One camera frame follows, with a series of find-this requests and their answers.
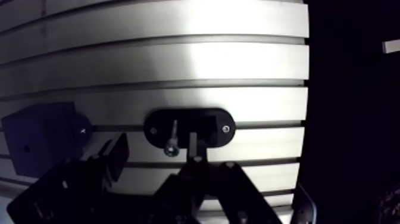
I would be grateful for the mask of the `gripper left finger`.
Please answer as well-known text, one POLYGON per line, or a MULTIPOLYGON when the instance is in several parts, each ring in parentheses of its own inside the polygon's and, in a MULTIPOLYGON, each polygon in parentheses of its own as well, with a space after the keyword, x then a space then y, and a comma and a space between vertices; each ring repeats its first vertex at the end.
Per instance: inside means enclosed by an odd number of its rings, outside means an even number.
POLYGON ((87 160, 66 160, 52 168, 12 200, 7 212, 14 223, 88 222, 128 157, 127 135, 119 133, 87 160))

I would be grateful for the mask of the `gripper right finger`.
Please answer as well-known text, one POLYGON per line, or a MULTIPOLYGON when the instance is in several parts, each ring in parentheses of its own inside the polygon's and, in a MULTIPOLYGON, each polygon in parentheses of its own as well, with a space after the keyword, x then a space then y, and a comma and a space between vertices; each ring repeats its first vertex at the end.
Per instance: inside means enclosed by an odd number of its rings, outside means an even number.
POLYGON ((280 223, 243 169, 235 162, 211 164, 207 146, 189 135, 185 165, 170 175, 154 194, 150 223, 198 223, 205 197, 215 197, 229 223, 280 223))

